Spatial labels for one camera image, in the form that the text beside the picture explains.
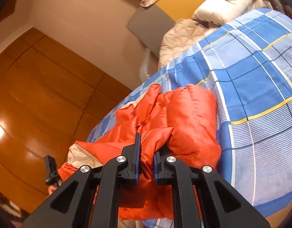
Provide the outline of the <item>person's left hand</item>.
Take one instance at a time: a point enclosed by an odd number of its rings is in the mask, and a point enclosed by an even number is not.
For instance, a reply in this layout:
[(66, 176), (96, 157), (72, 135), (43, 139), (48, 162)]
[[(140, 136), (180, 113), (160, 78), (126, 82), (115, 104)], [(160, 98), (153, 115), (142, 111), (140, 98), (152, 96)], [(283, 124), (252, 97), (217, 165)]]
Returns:
[(58, 189), (57, 186), (55, 186), (55, 185), (50, 185), (50, 186), (48, 187), (48, 193), (49, 193), (49, 195), (53, 194), (54, 191), (56, 191), (57, 189)]

